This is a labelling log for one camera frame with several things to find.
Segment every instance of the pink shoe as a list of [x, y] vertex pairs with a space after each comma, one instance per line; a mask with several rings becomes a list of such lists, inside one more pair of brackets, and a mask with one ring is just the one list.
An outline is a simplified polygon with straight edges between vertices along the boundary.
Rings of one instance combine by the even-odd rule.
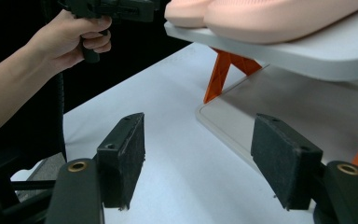
[[174, 26], [185, 28], [205, 27], [203, 17], [213, 0], [172, 0], [165, 7], [165, 19]]
[[358, 0], [215, 0], [204, 22], [215, 34], [256, 44], [309, 35], [358, 10]]

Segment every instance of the lower shelf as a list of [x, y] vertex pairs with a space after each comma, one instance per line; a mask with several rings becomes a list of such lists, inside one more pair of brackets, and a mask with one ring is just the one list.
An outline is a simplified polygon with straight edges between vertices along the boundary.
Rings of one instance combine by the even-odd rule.
[[201, 105], [196, 114], [257, 170], [250, 155], [256, 113], [281, 119], [304, 135], [324, 151], [323, 163], [351, 162], [358, 152], [358, 80], [325, 82], [269, 65]]

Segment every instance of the human hand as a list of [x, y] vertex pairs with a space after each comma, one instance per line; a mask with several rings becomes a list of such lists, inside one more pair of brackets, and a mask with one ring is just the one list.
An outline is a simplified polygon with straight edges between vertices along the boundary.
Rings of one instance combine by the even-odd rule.
[[84, 60], [80, 46], [97, 53], [111, 49], [110, 32], [101, 35], [111, 25], [110, 17], [100, 19], [75, 19], [68, 11], [62, 10], [49, 24], [41, 28], [29, 41], [27, 46], [34, 48], [48, 61], [51, 69], [59, 73]]

